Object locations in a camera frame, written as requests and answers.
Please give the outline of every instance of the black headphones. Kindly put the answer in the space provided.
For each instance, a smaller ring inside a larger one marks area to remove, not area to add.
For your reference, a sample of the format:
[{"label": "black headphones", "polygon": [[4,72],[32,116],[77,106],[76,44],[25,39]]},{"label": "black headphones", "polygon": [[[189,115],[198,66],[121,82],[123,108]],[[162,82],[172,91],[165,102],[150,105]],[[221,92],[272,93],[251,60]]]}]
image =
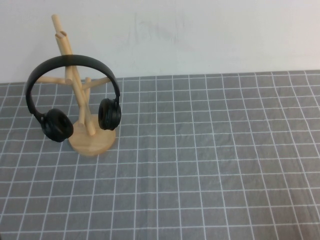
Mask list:
[{"label": "black headphones", "polygon": [[121,121],[121,108],[119,105],[120,89],[113,72],[102,62],[82,55],[62,55],[51,58],[37,66],[30,74],[26,83],[25,99],[29,112],[41,124],[43,133],[55,142],[63,142],[74,133],[74,126],[69,118],[59,109],[50,109],[47,113],[40,113],[32,100],[31,90],[36,81],[45,73],[68,66],[83,66],[95,69],[106,75],[112,82],[115,99],[105,98],[99,106],[98,121],[103,130],[114,130]]}]

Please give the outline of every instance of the ear cup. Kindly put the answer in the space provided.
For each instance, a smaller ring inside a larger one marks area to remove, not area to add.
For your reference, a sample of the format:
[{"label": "ear cup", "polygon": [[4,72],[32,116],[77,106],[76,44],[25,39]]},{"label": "ear cup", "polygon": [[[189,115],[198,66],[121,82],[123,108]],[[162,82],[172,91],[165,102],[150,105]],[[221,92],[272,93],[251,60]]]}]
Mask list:
[{"label": "ear cup", "polygon": [[98,113],[99,126],[103,130],[114,130],[121,121],[121,108],[115,100],[105,98],[101,101]]},{"label": "ear cup", "polygon": [[74,126],[69,118],[59,109],[49,110],[43,117],[43,133],[51,140],[61,143],[72,136]]}]

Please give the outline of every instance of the wooden stand pole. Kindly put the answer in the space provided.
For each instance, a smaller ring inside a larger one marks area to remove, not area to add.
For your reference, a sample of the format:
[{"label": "wooden stand pole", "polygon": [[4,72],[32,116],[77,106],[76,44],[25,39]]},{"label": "wooden stand pole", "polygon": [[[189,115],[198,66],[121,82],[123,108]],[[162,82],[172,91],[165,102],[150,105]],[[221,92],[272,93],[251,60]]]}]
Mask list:
[{"label": "wooden stand pole", "polygon": [[[68,35],[63,31],[58,15],[54,14],[51,18],[61,55],[73,54]],[[107,151],[113,145],[116,131],[102,130],[99,127],[98,116],[91,115],[88,104],[90,88],[110,82],[109,78],[104,77],[91,81],[91,78],[86,77],[85,83],[82,84],[77,66],[67,66],[64,78],[43,76],[38,82],[72,86],[79,107],[79,119],[73,124],[73,135],[69,138],[75,151],[82,155],[95,156]]]}]

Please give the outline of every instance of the headphone stand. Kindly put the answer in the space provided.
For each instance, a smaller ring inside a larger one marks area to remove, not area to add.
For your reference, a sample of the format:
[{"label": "headphone stand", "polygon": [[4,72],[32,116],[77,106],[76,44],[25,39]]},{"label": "headphone stand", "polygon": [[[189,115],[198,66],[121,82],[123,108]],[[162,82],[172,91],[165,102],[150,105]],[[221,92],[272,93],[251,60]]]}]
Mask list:
[{"label": "headphone stand", "polygon": [[[62,29],[61,22],[57,15],[52,15],[53,25],[56,31],[55,39],[61,55],[73,54],[68,35]],[[69,143],[79,154],[96,156],[107,151],[115,142],[115,130],[103,130],[99,127],[98,115],[91,115],[89,109],[90,88],[97,87],[110,82],[108,77],[95,81],[86,77],[82,84],[77,66],[65,67],[65,78],[40,77],[38,83],[52,83],[70,85],[73,89],[77,104],[79,106],[79,119],[73,124],[73,135],[69,137]]]}]

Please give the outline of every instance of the gray cutting mat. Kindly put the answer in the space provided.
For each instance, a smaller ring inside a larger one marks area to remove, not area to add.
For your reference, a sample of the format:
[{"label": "gray cutting mat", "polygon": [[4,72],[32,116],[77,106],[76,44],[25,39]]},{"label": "gray cutting mat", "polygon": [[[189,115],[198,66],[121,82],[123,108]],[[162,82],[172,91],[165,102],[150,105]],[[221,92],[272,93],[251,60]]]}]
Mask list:
[{"label": "gray cutting mat", "polygon": [[[25,85],[0,85],[3,240],[320,239],[320,71],[118,83],[121,125],[98,157],[48,140]],[[75,122],[71,93],[37,84],[33,99]]]}]

